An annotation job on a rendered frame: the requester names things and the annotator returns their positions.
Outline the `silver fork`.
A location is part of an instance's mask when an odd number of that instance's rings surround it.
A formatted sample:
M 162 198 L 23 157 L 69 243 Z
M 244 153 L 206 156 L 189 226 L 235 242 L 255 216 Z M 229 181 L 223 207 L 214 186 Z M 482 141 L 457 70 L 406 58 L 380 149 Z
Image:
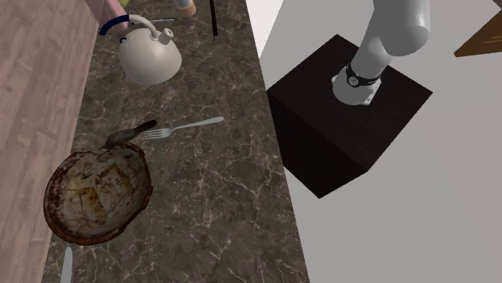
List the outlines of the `silver fork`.
M 145 131 L 142 134 L 142 139 L 148 140 L 148 139 L 158 139 L 158 138 L 165 138 L 171 136 L 176 130 L 179 129 L 186 129 L 186 128 L 192 128 L 196 126 L 202 126 L 202 125 L 210 125 L 210 124 L 215 124 L 222 122 L 224 120 L 223 117 L 213 117 L 209 118 L 203 121 L 197 121 L 188 125 L 181 125 L 177 126 L 174 128 L 162 128 L 162 129 L 156 129 L 156 130 L 148 130 Z

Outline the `dark robot stand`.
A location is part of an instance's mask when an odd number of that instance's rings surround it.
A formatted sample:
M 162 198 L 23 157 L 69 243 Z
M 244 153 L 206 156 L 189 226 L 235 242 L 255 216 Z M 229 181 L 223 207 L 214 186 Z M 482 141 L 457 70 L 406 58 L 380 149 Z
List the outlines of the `dark robot stand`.
M 387 67 L 370 105 L 341 103 L 331 78 L 356 50 L 334 35 L 267 90 L 283 165 L 318 198 L 370 170 L 432 94 Z

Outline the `dark grey spoon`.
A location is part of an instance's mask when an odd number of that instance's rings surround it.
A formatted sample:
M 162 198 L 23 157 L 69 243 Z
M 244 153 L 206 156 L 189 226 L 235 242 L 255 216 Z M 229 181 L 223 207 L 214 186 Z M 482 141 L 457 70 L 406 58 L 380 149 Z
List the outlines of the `dark grey spoon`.
M 157 125 L 156 120 L 146 121 L 132 129 L 123 129 L 116 133 L 111 134 L 105 141 L 105 144 L 101 149 L 110 149 L 118 143 L 128 142 L 133 138 L 137 137 L 140 133 L 143 133 L 149 129 L 152 129 Z

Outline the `black stick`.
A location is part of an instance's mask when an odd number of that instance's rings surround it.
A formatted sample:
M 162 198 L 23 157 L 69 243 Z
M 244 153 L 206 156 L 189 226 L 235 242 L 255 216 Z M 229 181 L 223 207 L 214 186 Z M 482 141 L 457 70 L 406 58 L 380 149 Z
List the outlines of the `black stick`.
M 213 36 L 213 41 L 216 41 L 216 37 L 218 36 L 218 27 L 217 27 L 217 20 L 216 20 L 216 7 L 215 7 L 214 0 L 208 0 L 208 1 L 209 1 L 209 5 L 210 5 L 211 19 L 212 19 L 212 36 Z

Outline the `rusty brown and cream bowl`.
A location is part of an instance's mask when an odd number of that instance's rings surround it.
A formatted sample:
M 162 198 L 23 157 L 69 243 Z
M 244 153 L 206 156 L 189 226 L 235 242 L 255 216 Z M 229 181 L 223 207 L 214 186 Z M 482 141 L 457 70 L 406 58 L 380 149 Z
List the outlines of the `rusty brown and cream bowl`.
M 123 142 L 101 154 L 70 154 L 47 183 L 43 214 L 60 239 L 102 244 L 125 231 L 147 208 L 152 192 L 145 153 Z

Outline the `pink box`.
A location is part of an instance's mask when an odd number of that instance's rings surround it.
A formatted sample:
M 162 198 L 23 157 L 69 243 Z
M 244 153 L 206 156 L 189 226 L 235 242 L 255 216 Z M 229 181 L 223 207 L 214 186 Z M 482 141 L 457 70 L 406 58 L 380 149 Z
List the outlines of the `pink box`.
M 126 14 L 119 0 L 85 0 L 88 8 L 102 28 L 109 20 Z

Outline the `silver knife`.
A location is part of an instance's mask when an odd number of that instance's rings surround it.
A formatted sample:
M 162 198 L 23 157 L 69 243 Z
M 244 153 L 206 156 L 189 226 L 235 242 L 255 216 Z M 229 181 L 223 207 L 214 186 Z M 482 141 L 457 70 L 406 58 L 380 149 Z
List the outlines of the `silver knife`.
M 70 247 L 66 247 L 64 262 L 60 273 L 60 283 L 72 283 L 73 253 Z

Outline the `brown wooden furniture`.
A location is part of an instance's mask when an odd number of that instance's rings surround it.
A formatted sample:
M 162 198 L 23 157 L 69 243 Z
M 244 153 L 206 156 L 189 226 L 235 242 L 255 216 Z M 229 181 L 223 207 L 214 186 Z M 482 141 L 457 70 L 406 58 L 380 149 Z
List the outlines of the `brown wooden furniture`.
M 454 52 L 455 57 L 502 52 L 502 10 Z

